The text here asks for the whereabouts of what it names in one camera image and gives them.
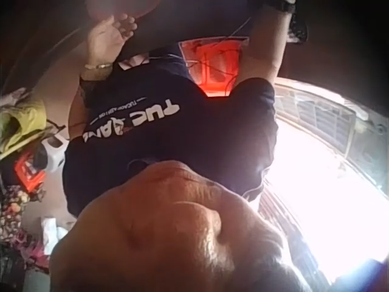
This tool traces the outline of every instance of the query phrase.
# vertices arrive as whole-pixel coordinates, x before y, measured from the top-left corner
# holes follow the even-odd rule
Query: t-shirt
[[[91,97],[84,133],[66,150],[63,187],[71,214],[166,160],[249,200],[259,194],[277,135],[268,81],[252,78],[229,97],[208,98],[191,80],[146,64],[116,70]]]

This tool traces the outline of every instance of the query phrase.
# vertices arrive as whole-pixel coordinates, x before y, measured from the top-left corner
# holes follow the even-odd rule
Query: person
[[[115,63],[133,18],[91,30],[63,170],[78,220],[51,256],[54,291],[310,290],[284,235],[248,204],[273,161],[287,1],[257,12],[224,99],[206,98],[177,50]]]

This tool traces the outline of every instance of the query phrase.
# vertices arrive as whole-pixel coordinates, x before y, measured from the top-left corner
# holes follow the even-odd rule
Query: bright light
[[[389,253],[389,201],[314,137],[278,121],[267,180],[296,216],[319,268],[333,281]]]

